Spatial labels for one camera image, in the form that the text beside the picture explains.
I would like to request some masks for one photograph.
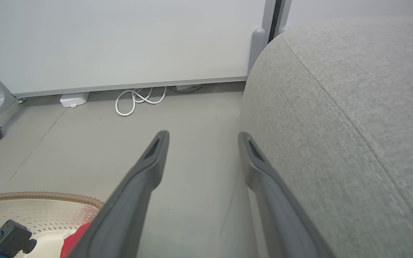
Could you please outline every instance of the fabric seam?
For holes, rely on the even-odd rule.
[[[410,205],[406,202],[406,199],[403,197],[402,193],[400,192],[399,188],[397,187],[396,183],[394,182],[394,180],[391,178],[391,176],[389,175],[390,172],[385,168],[385,166],[382,164],[382,162],[380,162],[379,157],[376,155],[376,153],[372,150],[372,148],[369,146],[368,142],[366,141],[366,139],[363,137],[363,135],[359,132],[359,130],[356,128],[356,126],[354,125],[354,123],[351,121],[351,119],[349,119],[349,117],[346,115],[346,113],[344,113],[342,111],[342,109],[340,108],[340,106],[337,104],[336,101],[334,101],[334,99],[332,98],[332,96],[328,93],[328,91],[321,85],[321,83],[314,77],[314,75],[308,70],[308,68],[302,63],[302,61],[299,59],[299,57],[297,57],[297,55],[294,53],[294,51],[292,50],[292,48],[289,46],[288,42],[286,42],[285,36],[282,36],[282,39],[285,43],[285,45],[288,47],[288,49],[291,51],[291,53],[293,54],[293,56],[296,58],[296,60],[304,67],[304,69],[308,72],[308,74],[312,77],[312,79],[316,82],[316,84],[318,84],[318,86],[326,93],[326,95],[328,95],[328,97],[331,99],[331,101],[334,103],[334,106],[336,106],[337,110],[341,112],[341,114],[347,119],[347,121],[351,124],[351,126],[354,128],[354,130],[356,131],[356,133],[361,137],[362,141],[364,142],[364,144],[366,145],[367,149],[369,149],[369,152],[371,152],[375,159],[377,160],[377,163],[380,165],[380,167],[384,170],[385,174],[388,176],[390,182],[393,184],[393,186],[396,188],[398,195],[400,195],[400,197],[403,199],[404,203],[406,204],[406,206],[408,207],[408,209],[411,211],[411,213],[413,214],[413,210],[410,207]],[[373,171],[375,172],[377,178],[380,180],[383,188],[385,189],[385,191],[389,194],[391,201],[393,202],[393,204],[395,204],[395,206],[398,208],[399,214],[401,216],[401,218],[404,220],[404,222],[406,223],[406,225],[410,228],[412,234],[413,234],[413,227],[411,226],[411,224],[409,223],[408,219],[406,218],[405,214],[403,213],[402,209],[399,207],[399,204],[397,203],[396,199],[393,197],[393,194],[391,193],[390,189],[388,189],[388,187],[386,186],[385,182],[383,181],[383,179],[380,177],[379,173],[377,172],[377,170],[375,169],[374,165],[372,164],[371,160],[369,159],[369,157],[367,157],[367,155],[365,154],[364,149],[361,147],[361,145],[359,144],[359,142],[356,140],[356,138],[353,136],[353,134],[351,133],[351,131],[349,130],[349,128],[347,127],[347,125],[345,124],[345,122],[339,118],[339,116],[337,115],[337,112],[333,109],[333,105],[331,105],[329,103],[329,101],[326,100],[326,98],[322,95],[323,100],[325,101],[325,103],[329,106],[329,108],[331,109],[331,111],[333,111],[334,116],[336,116],[337,119],[339,119],[339,121],[344,125],[346,131],[349,133],[350,137],[354,140],[354,142],[357,144],[357,146],[359,147],[359,149],[361,150],[361,153],[363,154],[363,156],[366,158],[366,160],[369,162],[370,167],[373,169]]]

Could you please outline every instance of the white cable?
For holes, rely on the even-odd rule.
[[[119,115],[121,115],[121,116],[130,116],[130,115],[133,113],[133,111],[135,111],[136,103],[147,102],[147,103],[149,103],[149,104],[159,104],[159,103],[161,103],[161,102],[163,101],[163,99],[165,98],[165,93],[167,92],[167,87],[164,87],[164,89],[163,89],[162,98],[160,98],[160,99],[159,99],[158,101],[156,101],[156,102],[153,102],[153,101],[148,100],[148,98],[151,96],[152,88],[149,90],[149,94],[146,96],[146,98],[139,94],[139,92],[140,92],[141,90],[142,90],[142,89],[139,89],[139,90],[137,90],[137,91],[135,91],[135,90],[124,90],[121,94],[119,94],[118,98],[116,99],[116,105],[115,105],[116,112],[117,112]],[[131,93],[132,93],[133,107],[132,107],[132,109],[131,109],[131,111],[130,111],[129,113],[121,113],[121,112],[119,111],[119,108],[118,108],[118,103],[119,103],[119,100],[120,100],[120,98],[122,97],[122,95],[124,95],[125,93],[128,93],[128,92],[131,92]],[[136,96],[139,96],[139,97],[141,98],[141,100],[136,100]]]

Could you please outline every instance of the white plastic box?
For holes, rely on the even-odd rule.
[[[87,98],[89,98],[88,92],[63,94],[62,98],[60,98],[60,103],[62,103],[65,108],[74,108],[86,103]]]

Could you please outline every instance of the floor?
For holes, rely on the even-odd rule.
[[[167,91],[162,103],[116,114],[117,91],[63,108],[59,95],[14,103],[0,116],[0,193],[54,191],[106,201],[154,135],[170,132],[162,183],[154,190],[139,257],[257,257],[237,134],[244,83]],[[151,100],[161,96],[156,89]],[[131,95],[119,104],[131,109]]]

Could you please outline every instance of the gray fabric sofa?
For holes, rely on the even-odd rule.
[[[413,257],[413,18],[284,32],[251,70],[241,131],[336,256]]]

